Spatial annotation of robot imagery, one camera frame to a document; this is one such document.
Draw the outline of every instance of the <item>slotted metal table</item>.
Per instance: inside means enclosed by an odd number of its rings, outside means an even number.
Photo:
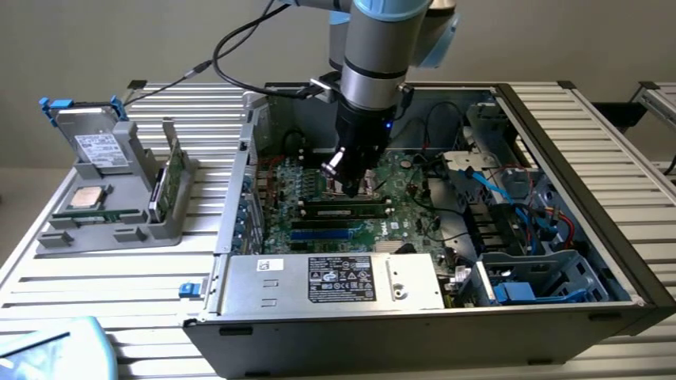
[[[149,92],[161,84],[147,85]],[[676,295],[676,188],[575,89],[513,83],[547,134],[628,240]],[[121,378],[217,379],[180,330],[181,283],[208,276],[243,116],[243,92],[221,84],[185,84],[139,101],[129,117],[155,155],[168,154],[160,121],[176,119],[181,145],[200,160],[183,242],[175,247],[36,255],[35,236],[63,198],[71,173],[0,270],[0,343],[95,315],[117,352]],[[449,355],[452,355],[449,336]],[[401,379],[676,378],[676,317],[635,337],[613,337],[563,366],[356,375]]]

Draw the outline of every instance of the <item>light blue object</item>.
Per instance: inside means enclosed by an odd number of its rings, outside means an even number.
[[[445,55],[448,53],[451,43],[453,42],[455,31],[457,30],[459,22],[460,15],[456,13],[451,18],[448,28],[445,29],[444,33],[441,34],[441,37],[436,41],[436,44],[432,47],[432,50],[429,50],[427,57],[424,57],[419,67],[424,69],[435,69],[440,66],[441,61],[444,61]]]
[[[353,0],[353,6],[371,18],[384,21],[404,21],[429,8],[432,0]]]
[[[109,105],[113,108],[115,113],[117,113],[120,121],[129,121],[129,117],[127,117],[127,111],[124,110],[124,104],[115,95],[109,98]]]
[[[29,333],[0,345],[0,378],[115,380],[117,360],[95,317],[75,318],[55,329]]]
[[[201,285],[199,283],[184,283],[179,288],[179,298],[199,298]]]
[[[49,108],[57,109],[71,108],[73,107],[73,103],[75,103],[73,99],[57,99],[56,101],[52,102]]]
[[[328,12],[328,23],[331,25],[340,25],[349,22],[349,13],[332,10]]]
[[[587,291],[579,289],[564,296],[537,298],[529,283],[501,283],[493,287],[496,301],[501,305],[533,305],[585,302]]]
[[[488,189],[491,189],[493,192],[499,192],[500,195],[507,199],[507,202],[509,202],[509,204],[515,204],[515,201],[512,200],[509,194],[507,193],[507,191],[504,191],[501,188],[499,188],[497,186],[495,186],[487,179],[484,176],[480,175],[479,172],[473,172],[472,173],[472,178],[475,178]]]

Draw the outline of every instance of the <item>blue clip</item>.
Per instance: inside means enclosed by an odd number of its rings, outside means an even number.
[[[117,117],[120,118],[120,121],[129,121],[129,117],[127,116],[127,111],[124,110],[124,104],[117,99],[117,97],[113,95],[113,97],[109,98],[109,105],[113,107],[115,112],[117,113]]]
[[[179,298],[199,298],[201,285],[199,283],[184,283],[179,288]]]
[[[52,102],[49,108],[67,109],[73,107],[73,103],[75,103],[73,99],[57,99],[56,101]]]
[[[43,114],[47,116],[49,123],[55,127],[59,127],[59,124],[56,124],[56,119],[53,118],[52,113],[49,111],[49,98],[48,97],[44,97],[43,99],[40,99],[40,108],[43,109]]]

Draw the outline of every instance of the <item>warning label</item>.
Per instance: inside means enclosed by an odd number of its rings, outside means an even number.
[[[308,267],[312,303],[376,300],[371,256],[309,257]]]
[[[120,145],[111,134],[75,136],[84,154],[97,168],[113,168],[127,166]]]

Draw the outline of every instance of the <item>red cable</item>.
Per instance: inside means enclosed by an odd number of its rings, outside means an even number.
[[[548,214],[553,215],[552,210],[545,210],[545,212]],[[575,236],[575,224],[572,224],[572,220],[560,211],[559,211],[559,217],[561,218],[563,222],[568,225],[568,236],[567,236],[567,240],[563,243],[563,248],[568,249],[568,248],[571,248],[572,237]]]

